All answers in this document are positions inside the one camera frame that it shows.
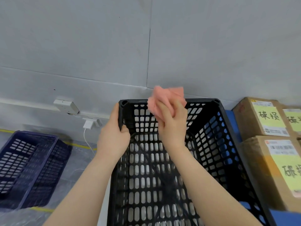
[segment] pink cloth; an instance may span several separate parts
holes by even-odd
[[[159,118],[164,120],[162,111],[156,104],[157,101],[160,101],[168,107],[171,116],[174,117],[175,110],[170,104],[170,100],[174,98],[178,99],[183,106],[187,104],[184,98],[183,87],[163,89],[160,86],[155,86],[155,88],[153,89],[153,95],[148,99],[148,110],[155,116],[158,116]]]

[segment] cardboard box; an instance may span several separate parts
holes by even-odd
[[[301,139],[301,107],[282,105],[282,109],[282,119],[288,119],[297,139]]]
[[[243,153],[268,205],[301,213],[301,147],[296,139],[255,136]]]
[[[243,140],[265,135],[296,137],[277,100],[246,97],[233,112]]]

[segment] barcode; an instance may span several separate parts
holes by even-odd
[[[280,149],[294,149],[293,146],[291,145],[280,145],[280,146],[270,146],[271,149],[277,149],[277,150],[280,150]]]

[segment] plastic basket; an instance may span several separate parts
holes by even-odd
[[[0,211],[47,205],[71,149],[54,135],[16,131],[0,151]]]
[[[221,102],[209,98],[186,101],[185,143],[191,154],[263,225],[276,225],[238,148]],[[158,123],[147,110],[147,100],[121,100],[119,127],[123,124],[131,140],[112,173],[107,225],[203,225],[158,139]]]

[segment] purple plastic basket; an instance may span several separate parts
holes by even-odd
[[[55,135],[16,131],[0,151],[0,211],[47,205],[71,150]]]

